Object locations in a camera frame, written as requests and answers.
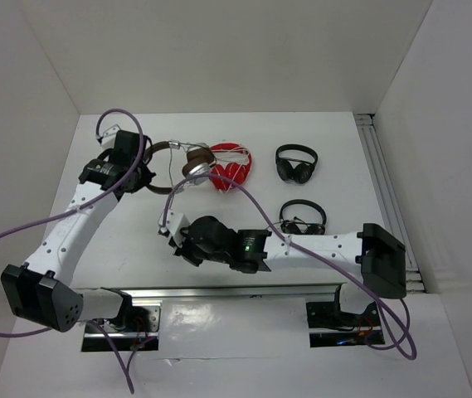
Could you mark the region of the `near black headphones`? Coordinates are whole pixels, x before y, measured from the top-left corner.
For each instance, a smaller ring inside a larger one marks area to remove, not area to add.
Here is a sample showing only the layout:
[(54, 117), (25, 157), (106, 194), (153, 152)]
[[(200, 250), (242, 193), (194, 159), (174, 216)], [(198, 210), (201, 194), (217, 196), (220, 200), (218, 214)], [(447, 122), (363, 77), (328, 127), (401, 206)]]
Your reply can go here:
[[(285, 211), (291, 206), (306, 206), (313, 209), (320, 215), (320, 221), (306, 222), (297, 216), (285, 217)], [(280, 229), (288, 235), (324, 235), (326, 233), (327, 220), (328, 217), (325, 210), (317, 203), (306, 199), (289, 200), (282, 205), (279, 212)]]

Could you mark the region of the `brown silver headphones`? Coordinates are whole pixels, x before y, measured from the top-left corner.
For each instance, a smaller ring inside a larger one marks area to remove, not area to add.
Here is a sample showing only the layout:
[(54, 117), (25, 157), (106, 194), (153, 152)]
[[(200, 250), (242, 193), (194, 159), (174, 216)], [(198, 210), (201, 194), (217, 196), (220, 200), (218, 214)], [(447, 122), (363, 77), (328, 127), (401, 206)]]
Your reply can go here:
[(144, 163), (148, 164), (153, 155), (163, 150), (184, 150), (186, 163), (182, 167), (184, 177), (195, 177), (209, 173), (216, 164), (216, 157), (205, 143), (187, 143), (177, 140), (161, 141), (153, 144), (144, 152)]

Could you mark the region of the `aluminium rail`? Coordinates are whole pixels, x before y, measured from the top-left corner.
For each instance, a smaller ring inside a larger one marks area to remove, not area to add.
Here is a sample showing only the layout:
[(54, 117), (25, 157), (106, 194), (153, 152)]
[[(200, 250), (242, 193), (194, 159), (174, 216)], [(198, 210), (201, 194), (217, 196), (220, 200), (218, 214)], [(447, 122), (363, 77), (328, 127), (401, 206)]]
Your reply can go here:
[(410, 294), (426, 294), (426, 286), (411, 248), (409, 235), (397, 202), (392, 180), (377, 136), (372, 114), (354, 114), (363, 151), (376, 189), (377, 201), (384, 224), (406, 247), (406, 285)]
[(218, 286), (184, 288), (108, 288), (113, 293), (123, 293), (133, 299), (257, 299), (257, 298), (304, 298), (333, 300), (338, 284), (287, 284), (254, 286)]

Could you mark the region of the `front aluminium rail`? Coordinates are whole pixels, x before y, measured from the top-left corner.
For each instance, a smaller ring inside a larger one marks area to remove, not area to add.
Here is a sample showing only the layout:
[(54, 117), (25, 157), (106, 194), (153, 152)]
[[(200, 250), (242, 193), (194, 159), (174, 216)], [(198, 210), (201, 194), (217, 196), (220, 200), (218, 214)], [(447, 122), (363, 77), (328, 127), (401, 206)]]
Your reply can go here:
[(123, 293), (133, 299), (257, 299), (257, 298), (304, 298), (333, 300), (338, 284), (287, 284), (254, 286), (218, 286), (184, 288), (108, 288), (113, 293)]

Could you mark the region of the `black headphones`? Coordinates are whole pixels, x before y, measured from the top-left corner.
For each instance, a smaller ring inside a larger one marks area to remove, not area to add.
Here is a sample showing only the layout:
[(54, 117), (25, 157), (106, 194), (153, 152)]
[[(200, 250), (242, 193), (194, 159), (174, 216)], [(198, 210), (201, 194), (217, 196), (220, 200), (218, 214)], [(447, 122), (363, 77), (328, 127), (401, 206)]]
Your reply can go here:
[[(291, 206), (306, 206), (313, 209), (320, 215), (320, 221), (306, 222), (297, 216), (285, 217), (285, 211)], [(324, 235), (326, 233), (327, 220), (328, 217), (325, 210), (317, 203), (306, 199), (289, 200), (282, 205), (279, 212), (280, 229), (288, 235)]]
[[(286, 158), (282, 153), (295, 151), (309, 155), (312, 160), (298, 158)], [(280, 145), (275, 151), (276, 171), (280, 179), (284, 182), (292, 181), (297, 184), (305, 184), (312, 177), (317, 166), (319, 155), (312, 149), (300, 144)]]

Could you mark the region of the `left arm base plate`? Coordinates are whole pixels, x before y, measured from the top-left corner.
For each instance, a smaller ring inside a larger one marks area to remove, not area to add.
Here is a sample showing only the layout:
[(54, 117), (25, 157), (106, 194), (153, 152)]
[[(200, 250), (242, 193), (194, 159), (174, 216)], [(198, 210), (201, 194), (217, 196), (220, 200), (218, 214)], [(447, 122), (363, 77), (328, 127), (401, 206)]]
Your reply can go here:
[[(140, 300), (134, 306), (141, 308), (142, 311), (138, 311), (126, 326), (116, 326), (108, 319), (96, 319), (95, 323), (105, 330), (119, 352), (130, 352), (137, 347), (141, 352), (157, 351), (162, 302)], [(110, 352), (111, 346), (97, 327), (87, 324), (80, 350)]]

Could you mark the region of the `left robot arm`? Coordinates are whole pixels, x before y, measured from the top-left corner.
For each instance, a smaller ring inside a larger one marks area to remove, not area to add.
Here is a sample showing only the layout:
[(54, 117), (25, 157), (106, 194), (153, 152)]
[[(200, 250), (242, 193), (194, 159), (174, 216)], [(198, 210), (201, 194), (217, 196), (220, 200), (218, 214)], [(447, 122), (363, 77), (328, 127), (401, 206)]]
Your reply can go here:
[(129, 294), (110, 288), (74, 290), (76, 266), (101, 222), (122, 196), (146, 187), (153, 178), (143, 162), (146, 138), (120, 130), (112, 149), (88, 162), (68, 206), (39, 248), (20, 265), (8, 265), (1, 282), (12, 313), (58, 332), (78, 322), (100, 319), (116, 331), (130, 327), (146, 311), (134, 308)]

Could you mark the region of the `right aluminium rail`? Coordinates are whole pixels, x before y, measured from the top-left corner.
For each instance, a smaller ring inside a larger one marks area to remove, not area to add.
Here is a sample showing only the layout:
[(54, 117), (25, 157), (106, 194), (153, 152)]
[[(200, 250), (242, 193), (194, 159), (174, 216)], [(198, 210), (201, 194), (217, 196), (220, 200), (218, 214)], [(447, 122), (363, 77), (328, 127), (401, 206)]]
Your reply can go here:
[(406, 285), (410, 294), (426, 294), (426, 286), (411, 248), (409, 235), (397, 202), (392, 180), (377, 136), (372, 114), (354, 114), (363, 151), (376, 189), (377, 201), (384, 224), (406, 247)]

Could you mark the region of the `white front cover panel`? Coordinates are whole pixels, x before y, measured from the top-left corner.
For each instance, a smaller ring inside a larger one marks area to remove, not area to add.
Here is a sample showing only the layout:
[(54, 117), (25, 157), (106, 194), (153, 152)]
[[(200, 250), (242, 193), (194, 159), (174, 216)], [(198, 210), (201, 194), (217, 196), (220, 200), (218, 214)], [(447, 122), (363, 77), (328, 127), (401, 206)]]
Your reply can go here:
[(309, 349), (301, 298), (167, 301), (158, 354), (169, 359), (289, 357)]

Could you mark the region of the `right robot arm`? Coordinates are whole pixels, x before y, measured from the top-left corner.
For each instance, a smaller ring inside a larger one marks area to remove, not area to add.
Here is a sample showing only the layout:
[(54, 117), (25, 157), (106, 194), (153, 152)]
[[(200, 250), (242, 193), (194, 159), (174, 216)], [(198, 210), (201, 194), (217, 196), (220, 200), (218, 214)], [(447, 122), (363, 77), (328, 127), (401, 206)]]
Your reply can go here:
[(338, 287), (332, 315), (352, 324), (378, 299), (406, 297), (405, 246), (378, 224), (342, 235), (293, 235), (228, 228), (213, 216), (189, 221), (169, 212), (159, 221), (174, 254), (193, 266), (204, 261), (227, 265), (243, 274), (282, 269), (332, 269), (346, 283)]

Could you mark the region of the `red headphones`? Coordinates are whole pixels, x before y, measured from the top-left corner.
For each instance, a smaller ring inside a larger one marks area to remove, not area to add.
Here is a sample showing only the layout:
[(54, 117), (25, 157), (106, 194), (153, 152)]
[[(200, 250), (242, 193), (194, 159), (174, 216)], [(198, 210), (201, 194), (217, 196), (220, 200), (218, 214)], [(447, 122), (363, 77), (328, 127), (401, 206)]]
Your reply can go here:
[(226, 177), (226, 180), (211, 177), (213, 186), (219, 192), (228, 192), (234, 188), (233, 183), (242, 185), (251, 172), (250, 150), (238, 143), (218, 143), (211, 150), (217, 160), (211, 174)]

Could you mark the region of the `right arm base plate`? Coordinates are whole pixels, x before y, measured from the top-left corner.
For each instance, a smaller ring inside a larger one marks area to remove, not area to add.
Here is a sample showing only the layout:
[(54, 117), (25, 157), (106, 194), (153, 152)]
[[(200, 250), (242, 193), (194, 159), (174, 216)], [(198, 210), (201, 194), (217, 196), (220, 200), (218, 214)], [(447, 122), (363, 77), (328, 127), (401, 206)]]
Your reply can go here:
[(306, 303), (307, 321), (310, 329), (326, 329), (335, 332), (373, 331), (381, 327), (381, 321), (370, 304), (362, 314), (345, 313), (335, 302)]

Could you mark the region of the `far black headphones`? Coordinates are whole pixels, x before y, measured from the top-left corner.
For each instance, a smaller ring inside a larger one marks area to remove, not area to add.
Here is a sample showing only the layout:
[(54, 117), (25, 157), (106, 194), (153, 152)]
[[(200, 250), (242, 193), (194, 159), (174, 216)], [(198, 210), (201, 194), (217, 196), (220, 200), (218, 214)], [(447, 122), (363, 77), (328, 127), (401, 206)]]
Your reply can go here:
[[(312, 160), (298, 158), (286, 158), (282, 153), (295, 151), (309, 155)], [(317, 166), (319, 155), (312, 149), (300, 144), (280, 145), (275, 151), (276, 171), (280, 179), (284, 182), (292, 181), (297, 184), (305, 184), (312, 177)]]

